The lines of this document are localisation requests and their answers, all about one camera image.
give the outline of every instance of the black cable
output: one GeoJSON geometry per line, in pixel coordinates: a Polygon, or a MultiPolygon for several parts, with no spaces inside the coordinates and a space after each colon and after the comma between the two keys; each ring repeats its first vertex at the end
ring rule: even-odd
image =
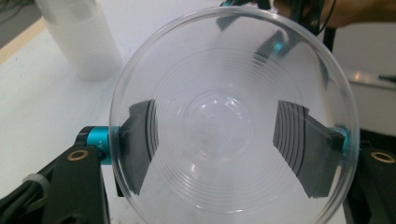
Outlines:
{"type": "Polygon", "coordinates": [[[29,188],[1,214],[0,224],[15,223],[15,219],[24,212],[27,205],[43,197],[41,186],[33,181],[28,182],[29,188]]]}
{"type": "Polygon", "coordinates": [[[18,13],[21,11],[21,9],[23,7],[33,4],[34,1],[33,0],[13,0],[13,1],[5,0],[4,3],[3,3],[3,1],[0,3],[3,4],[0,8],[0,13],[10,11],[10,10],[14,9],[15,7],[17,7],[17,9],[9,17],[0,21],[0,24],[3,24],[3,23],[6,23],[6,22],[12,20],[12,18],[14,18],[15,16],[18,15],[18,13]],[[12,6],[8,7],[8,3],[10,3],[10,2],[13,2],[14,4],[12,6]]]}
{"type": "Polygon", "coordinates": [[[323,26],[322,26],[322,28],[320,28],[320,30],[319,30],[319,33],[318,34],[320,34],[325,28],[326,28],[326,26],[327,26],[327,23],[329,22],[329,20],[330,20],[330,17],[332,16],[332,12],[334,11],[334,8],[335,8],[335,3],[336,3],[336,0],[332,0],[332,8],[330,8],[330,12],[329,12],[329,15],[327,16],[327,18],[326,18],[326,21],[323,23],[323,26]]]}
{"type": "Polygon", "coordinates": [[[30,182],[26,181],[21,184],[17,189],[14,189],[11,193],[9,193],[6,197],[0,200],[0,215],[3,214],[4,211],[12,204],[15,200],[17,200],[21,195],[30,187],[30,182]]]}

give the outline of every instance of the clear plastic bowl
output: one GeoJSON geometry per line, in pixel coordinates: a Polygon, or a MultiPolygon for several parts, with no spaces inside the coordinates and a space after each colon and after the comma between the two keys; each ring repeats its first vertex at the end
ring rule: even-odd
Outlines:
{"type": "MultiPolygon", "coordinates": [[[[111,106],[116,178],[147,223],[323,223],[347,194],[358,142],[354,100],[330,52],[297,23],[250,7],[210,8],[164,26],[127,64],[111,106]],[[129,127],[126,147],[119,127],[132,105],[149,100],[156,110],[129,127]],[[293,172],[274,142],[280,102],[341,130],[333,170],[311,167],[319,175],[305,172],[305,182],[293,172]],[[143,145],[155,155],[139,154],[143,145]],[[327,194],[309,195],[329,174],[327,194]]],[[[310,153],[329,161],[323,151],[310,153]]]]}

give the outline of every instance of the hand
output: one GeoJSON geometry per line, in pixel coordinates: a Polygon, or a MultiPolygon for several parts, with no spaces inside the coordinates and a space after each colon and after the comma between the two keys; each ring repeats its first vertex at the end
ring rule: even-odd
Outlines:
{"type": "MultiPolygon", "coordinates": [[[[329,16],[333,0],[325,0],[321,12],[321,20],[329,16]]],[[[289,17],[290,6],[282,0],[275,0],[274,6],[278,14],[289,17]]],[[[304,14],[309,13],[309,6],[304,9],[304,14]]],[[[395,0],[336,0],[334,11],[330,16],[327,26],[342,27],[356,22],[368,21],[396,21],[395,0]]]]}

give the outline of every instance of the brass screw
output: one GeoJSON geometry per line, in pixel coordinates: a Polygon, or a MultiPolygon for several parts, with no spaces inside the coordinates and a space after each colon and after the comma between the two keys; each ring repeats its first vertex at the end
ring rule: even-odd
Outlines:
{"type": "Polygon", "coordinates": [[[70,153],[67,156],[67,159],[69,161],[79,161],[79,160],[86,158],[88,156],[88,154],[89,153],[87,150],[76,150],[76,151],[70,153]]]}
{"type": "Polygon", "coordinates": [[[371,156],[374,159],[376,159],[378,161],[385,162],[385,163],[395,163],[396,162],[396,160],[392,156],[390,156],[387,153],[383,153],[383,152],[372,152],[371,156]]]}
{"type": "Polygon", "coordinates": [[[311,21],[311,26],[316,26],[318,25],[319,21],[318,20],[313,20],[311,21]]]}

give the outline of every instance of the white wall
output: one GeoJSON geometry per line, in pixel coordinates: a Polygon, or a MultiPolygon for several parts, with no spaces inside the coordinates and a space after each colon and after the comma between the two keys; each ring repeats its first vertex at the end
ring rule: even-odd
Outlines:
{"type": "MultiPolygon", "coordinates": [[[[343,68],[396,75],[396,22],[350,25],[337,30],[333,53],[343,68]]],[[[394,90],[351,84],[364,129],[396,135],[394,90]]]]}

